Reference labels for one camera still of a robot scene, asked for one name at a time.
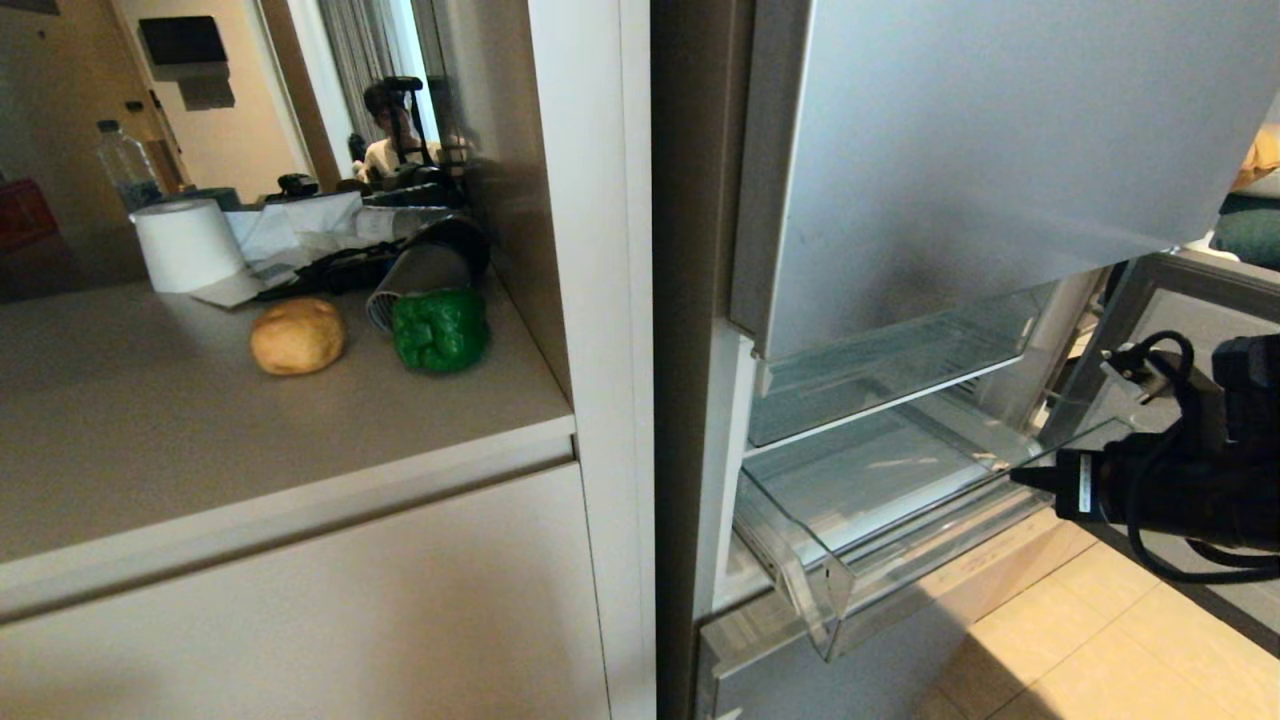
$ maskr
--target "water bottle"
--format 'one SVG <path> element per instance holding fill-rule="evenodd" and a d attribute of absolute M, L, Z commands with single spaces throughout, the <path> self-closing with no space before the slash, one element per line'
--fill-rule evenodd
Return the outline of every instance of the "water bottle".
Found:
<path fill-rule="evenodd" d="M 97 156 L 124 209 L 132 213 L 160 200 L 160 183 L 142 143 L 120 132 L 120 123 L 115 120 L 99 120 L 97 129 L 102 133 Z"/>

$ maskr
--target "label sticker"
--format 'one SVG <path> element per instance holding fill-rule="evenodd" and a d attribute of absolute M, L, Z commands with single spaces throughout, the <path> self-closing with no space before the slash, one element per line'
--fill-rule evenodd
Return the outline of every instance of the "label sticker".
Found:
<path fill-rule="evenodd" d="M 1079 510 L 1080 512 L 1088 512 L 1093 510 L 1093 456 L 1082 455 L 1080 456 L 1080 492 L 1079 497 Z"/>

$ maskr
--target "toilet paper roll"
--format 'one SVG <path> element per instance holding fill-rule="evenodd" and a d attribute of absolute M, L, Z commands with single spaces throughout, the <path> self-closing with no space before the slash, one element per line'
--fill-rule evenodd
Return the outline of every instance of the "toilet paper roll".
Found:
<path fill-rule="evenodd" d="M 214 200 L 151 205 L 129 219 L 156 292 L 191 292 L 244 268 L 230 224 Z"/>

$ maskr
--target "refrigerator shelf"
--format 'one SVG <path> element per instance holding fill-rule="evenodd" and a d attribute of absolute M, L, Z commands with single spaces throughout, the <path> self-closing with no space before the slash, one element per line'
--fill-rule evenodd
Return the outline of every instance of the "refrigerator shelf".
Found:
<path fill-rule="evenodd" d="M 864 633 L 856 612 L 1051 503 L 1010 469 L 1052 459 L 952 389 L 748 457 L 733 527 L 828 661 Z M 1101 448 L 1108 420 L 1060 447 Z"/>
<path fill-rule="evenodd" d="M 859 334 L 759 368 L 748 439 L 764 447 L 1021 355 L 1055 283 Z"/>

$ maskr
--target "curtain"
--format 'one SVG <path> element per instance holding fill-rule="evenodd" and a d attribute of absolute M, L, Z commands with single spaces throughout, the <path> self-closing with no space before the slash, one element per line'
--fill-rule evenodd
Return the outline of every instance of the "curtain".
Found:
<path fill-rule="evenodd" d="M 380 140 L 383 132 L 365 110 L 364 96 L 365 88 L 374 82 L 399 74 L 394 60 L 399 49 L 390 26 L 390 8 L 387 0 L 320 0 L 317 4 L 355 126 L 352 132 L 369 142 Z"/>

